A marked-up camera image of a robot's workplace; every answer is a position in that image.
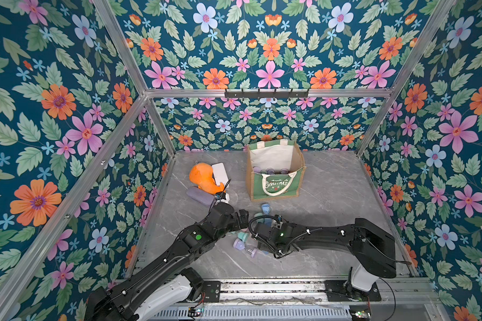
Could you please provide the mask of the black hook rail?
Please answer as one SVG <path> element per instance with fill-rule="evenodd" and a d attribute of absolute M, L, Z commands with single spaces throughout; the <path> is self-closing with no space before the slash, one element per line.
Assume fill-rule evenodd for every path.
<path fill-rule="evenodd" d="M 283 89 L 257 89 L 257 90 L 225 90 L 225 98 L 247 98 L 247 99 L 260 99 L 260 98 L 276 98 L 276 99 L 290 99 L 290 98 L 306 98 L 309 96 L 309 90 L 283 90 Z"/>

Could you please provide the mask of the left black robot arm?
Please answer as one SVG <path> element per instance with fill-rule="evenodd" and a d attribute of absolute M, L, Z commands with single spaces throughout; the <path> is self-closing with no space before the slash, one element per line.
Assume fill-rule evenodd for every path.
<path fill-rule="evenodd" d="M 171 305 L 194 301 L 203 279 L 190 268 L 230 232 L 248 227 L 249 214 L 228 203 L 214 205 L 201 221 L 185 227 L 158 258 L 110 290 L 93 291 L 85 320 L 149 320 Z"/>

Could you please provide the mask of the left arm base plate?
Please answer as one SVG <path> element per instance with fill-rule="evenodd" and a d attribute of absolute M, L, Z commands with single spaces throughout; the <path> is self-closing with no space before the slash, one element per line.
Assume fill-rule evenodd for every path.
<path fill-rule="evenodd" d="M 193 289 L 192 302 L 217 303 L 220 301 L 222 282 L 213 280 L 198 284 Z"/>

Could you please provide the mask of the purple oval case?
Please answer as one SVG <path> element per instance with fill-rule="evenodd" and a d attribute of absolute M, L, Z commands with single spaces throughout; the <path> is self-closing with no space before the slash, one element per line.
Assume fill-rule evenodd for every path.
<path fill-rule="evenodd" d="M 205 192 L 199 187 L 188 188 L 186 191 L 186 195 L 191 199 L 193 199 L 194 201 L 208 207 L 210 207 L 211 204 L 213 204 L 214 201 L 216 200 L 214 195 Z"/>

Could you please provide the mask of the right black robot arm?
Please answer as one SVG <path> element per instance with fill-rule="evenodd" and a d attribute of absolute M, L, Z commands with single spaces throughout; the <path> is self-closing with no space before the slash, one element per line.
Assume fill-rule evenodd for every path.
<path fill-rule="evenodd" d="M 357 259 L 344 294 L 367 294 L 380 278 L 396 278 L 395 238 L 367 219 L 335 227 L 304 226 L 264 215 L 248 223 L 251 236 L 276 259 L 305 250 L 343 251 Z"/>

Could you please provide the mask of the green canvas Christmas bag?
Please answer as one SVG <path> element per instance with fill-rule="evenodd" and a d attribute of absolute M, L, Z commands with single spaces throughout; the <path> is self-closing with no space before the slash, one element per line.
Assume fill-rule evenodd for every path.
<path fill-rule="evenodd" d="M 306 166 L 294 140 L 260 141 L 247 147 L 246 188 L 251 201 L 299 196 Z M 253 167 L 264 172 L 255 173 Z"/>

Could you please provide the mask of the orange whale toy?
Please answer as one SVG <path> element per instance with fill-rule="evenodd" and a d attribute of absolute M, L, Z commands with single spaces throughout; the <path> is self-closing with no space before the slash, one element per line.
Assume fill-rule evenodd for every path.
<path fill-rule="evenodd" d="M 225 184 L 220 183 L 220 185 L 217 185 L 213 174 L 214 170 L 211 165 L 198 163 L 192 167 L 189 180 L 202 191 L 214 195 L 222 192 L 225 189 Z"/>

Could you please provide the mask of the white rectangular box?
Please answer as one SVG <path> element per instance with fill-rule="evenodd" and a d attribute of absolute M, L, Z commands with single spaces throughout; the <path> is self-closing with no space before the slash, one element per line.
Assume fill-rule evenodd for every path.
<path fill-rule="evenodd" d="M 224 163 L 216 163 L 212 165 L 213 176 L 217 186 L 221 184 L 226 185 L 229 182 L 229 177 L 226 172 Z"/>

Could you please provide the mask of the blue hourglass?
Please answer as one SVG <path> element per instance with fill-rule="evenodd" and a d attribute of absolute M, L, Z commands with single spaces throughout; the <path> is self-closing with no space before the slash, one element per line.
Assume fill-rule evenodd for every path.
<path fill-rule="evenodd" d="M 261 211 L 264 215 L 270 215 L 271 207 L 268 203 L 263 203 L 261 205 Z"/>

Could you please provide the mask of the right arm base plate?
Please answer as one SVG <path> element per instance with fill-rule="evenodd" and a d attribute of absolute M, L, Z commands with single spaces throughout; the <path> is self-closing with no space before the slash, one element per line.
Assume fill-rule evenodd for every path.
<path fill-rule="evenodd" d="M 381 302 L 382 297 L 377 283 L 372 284 L 368 292 L 352 287 L 348 280 L 326 280 L 324 283 L 325 293 L 330 302 Z"/>

